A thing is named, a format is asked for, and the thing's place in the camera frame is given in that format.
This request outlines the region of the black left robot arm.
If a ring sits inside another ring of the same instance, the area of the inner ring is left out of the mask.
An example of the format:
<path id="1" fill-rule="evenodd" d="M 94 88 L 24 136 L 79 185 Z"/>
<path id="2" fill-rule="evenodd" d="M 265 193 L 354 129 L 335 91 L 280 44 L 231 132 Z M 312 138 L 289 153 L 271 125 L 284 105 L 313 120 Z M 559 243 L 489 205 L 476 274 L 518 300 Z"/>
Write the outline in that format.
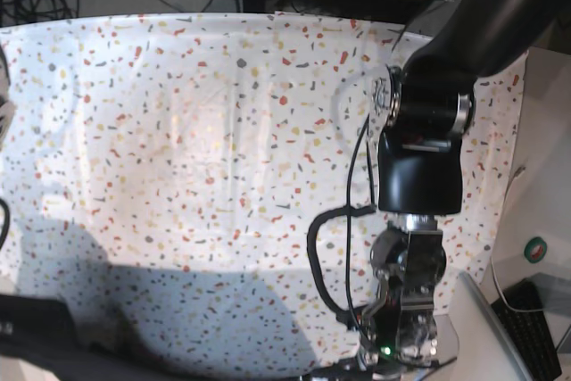
<path id="1" fill-rule="evenodd" d="M 440 32 L 374 86 L 363 131 L 378 129 L 367 154 L 371 202 L 319 214 L 307 233 L 311 273 L 323 303 L 360 336 L 352 358 L 309 374 L 311 380 L 399 380 L 414 370 L 433 374 L 438 356 L 434 291 L 446 254 L 437 220 L 461 209 L 461 147 L 476 113 L 474 86 L 513 63 L 556 18 L 565 0 L 461 0 Z M 339 306 L 327 291 L 317 252 L 321 226 L 377 211 L 394 220 L 377 237 L 370 265 L 373 302 Z"/>

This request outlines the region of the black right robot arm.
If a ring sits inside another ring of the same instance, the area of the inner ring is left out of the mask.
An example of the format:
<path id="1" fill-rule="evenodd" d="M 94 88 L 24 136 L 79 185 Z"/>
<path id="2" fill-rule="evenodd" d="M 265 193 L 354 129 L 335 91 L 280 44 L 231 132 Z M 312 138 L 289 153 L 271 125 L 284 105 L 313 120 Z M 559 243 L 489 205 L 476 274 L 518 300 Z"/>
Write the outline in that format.
<path id="1" fill-rule="evenodd" d="M 15 114 L 15 105 L 10 99 L 8 94 L 10 87 L 10 75 L 8 70 L 8 63 L 4 54 L 4 50 L 1 50 L 1 145 L 4 144 L 6 136 L 8 134 L 9 128 L 12 125 L 12 121 Z M 4 247 L 4 243 L 8 237 L 8 232 L 11 223 L 11 213 L 7 202 L 4 198 L 1 198 L 1 247 Z"/>

